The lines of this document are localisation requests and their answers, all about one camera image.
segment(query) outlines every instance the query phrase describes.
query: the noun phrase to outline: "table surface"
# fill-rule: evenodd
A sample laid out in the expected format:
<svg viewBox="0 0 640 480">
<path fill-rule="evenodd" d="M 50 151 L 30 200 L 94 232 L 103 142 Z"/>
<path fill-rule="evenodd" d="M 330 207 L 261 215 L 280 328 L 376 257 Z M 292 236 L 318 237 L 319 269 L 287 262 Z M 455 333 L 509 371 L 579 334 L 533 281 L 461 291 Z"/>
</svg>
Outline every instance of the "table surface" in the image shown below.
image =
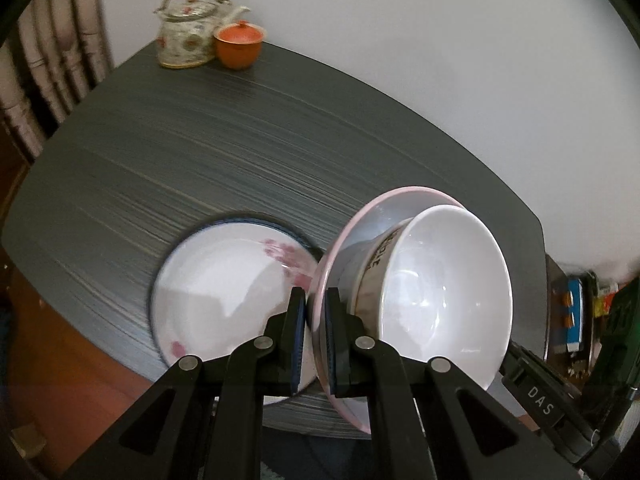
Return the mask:
<svg viewBox="0 0 640 480">
<path fill-rule="evenodd" d="M 405 106 L 342 72 L 265 44 L 245 72 L 158 66 L 153 45 L 73 111 L 23 183 L 2 243 L 87 339 L 151 380 L 166 369 L 147 297 L 169 248 L 207 217 L 270 214 L 325 249 L 373 197 L 428 186 L 497 239 L 513 287 L 512 337 L 546 348 L 538 218 L 482 162 Z M 317 385 L 265 410 L 284 429 L 353 433 Z"/>
</svg>

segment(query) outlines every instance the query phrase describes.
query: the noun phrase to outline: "teapot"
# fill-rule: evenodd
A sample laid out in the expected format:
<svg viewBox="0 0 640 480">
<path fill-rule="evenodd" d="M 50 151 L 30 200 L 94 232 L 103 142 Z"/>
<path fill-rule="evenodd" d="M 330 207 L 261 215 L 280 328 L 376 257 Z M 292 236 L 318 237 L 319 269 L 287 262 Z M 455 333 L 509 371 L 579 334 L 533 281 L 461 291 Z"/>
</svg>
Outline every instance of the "teapot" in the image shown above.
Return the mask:
<svg viewBox="0 0 640 480">
<path fill-rule="evenodd" d="M 162 20 L 156 38 L 158 62 L 167 68 L 189 68 L 215 57 L 213 34 L 248 7 L 234 7 L 230 0 L 163 0 L 154 12 Z"/>
</svg>

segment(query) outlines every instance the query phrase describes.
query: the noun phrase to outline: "white bowl with pink floral pattern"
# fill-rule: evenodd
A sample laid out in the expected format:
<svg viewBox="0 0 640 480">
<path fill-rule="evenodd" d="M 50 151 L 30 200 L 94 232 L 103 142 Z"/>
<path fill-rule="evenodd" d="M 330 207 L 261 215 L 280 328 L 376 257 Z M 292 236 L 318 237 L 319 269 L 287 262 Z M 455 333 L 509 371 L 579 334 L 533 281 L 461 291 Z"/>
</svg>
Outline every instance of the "white bowl with pink floral pattern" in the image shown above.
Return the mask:
<svg viewBox="0 0 640 480">
<path fill-rule="evenodd" d="M 317 265 L 298 240 L 266 222 L 217 223 L 189 236 L 162 265 L 150 298 L 165 362 L 215 359 L 262 335 L 269 317 L 286 311 L 292 286 L 308 291 Z M 306 328 L 299 391 L 315 378 Z"/>
</svg>

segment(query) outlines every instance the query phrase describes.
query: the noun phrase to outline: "blue package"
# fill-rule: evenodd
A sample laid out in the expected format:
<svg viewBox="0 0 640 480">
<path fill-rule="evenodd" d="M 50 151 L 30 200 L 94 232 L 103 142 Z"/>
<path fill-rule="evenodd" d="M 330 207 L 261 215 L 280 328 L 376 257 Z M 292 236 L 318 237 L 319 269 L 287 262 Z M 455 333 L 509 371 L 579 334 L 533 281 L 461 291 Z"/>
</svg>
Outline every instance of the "blue package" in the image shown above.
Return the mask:
<svg viewBox="0 0 640 480">
<path fill-rule="evenodd" d="M 584 312 L 582 283 L 579 279 L 569 280 L 569 292 L 574 301 L 568 309 L 568 314 L 574 316 L 574 325 L 566 331 L 566 349 L 569 352 L 577 352 L 580 349 L 580 343 L 582 343 L 582 313 Z"/>
</svg>

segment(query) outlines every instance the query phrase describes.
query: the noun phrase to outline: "black mount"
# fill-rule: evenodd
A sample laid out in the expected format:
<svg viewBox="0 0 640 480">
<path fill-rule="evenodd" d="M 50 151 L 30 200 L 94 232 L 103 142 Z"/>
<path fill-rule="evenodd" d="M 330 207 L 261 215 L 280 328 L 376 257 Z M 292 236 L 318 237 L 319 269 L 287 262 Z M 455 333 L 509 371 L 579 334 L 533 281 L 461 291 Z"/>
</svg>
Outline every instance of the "black mount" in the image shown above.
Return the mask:
<svg viewBox="0 0 640 480">
<path fill-rule="evenodd" d="M 596 453 L 598 435 L 580 416 L 575 392 L 515 343 L 501 367 L 503 383 L 544 439 L 448 359 L 415 361 L 368 337 L 336 288 L 327 290 L 324 307 L 331 391 L 367 397 L 380 478 L 564 480 L 590 464 L 592 478 L 600 478 L 617 455 L 603 446 L 607 453 Z M 304 312 L 305 291 L 295 287 L 264 336 L 208 362 L 181 358 L 63 480 L 259 478 L 263 397 L 297 391 Z"/>
</svg>

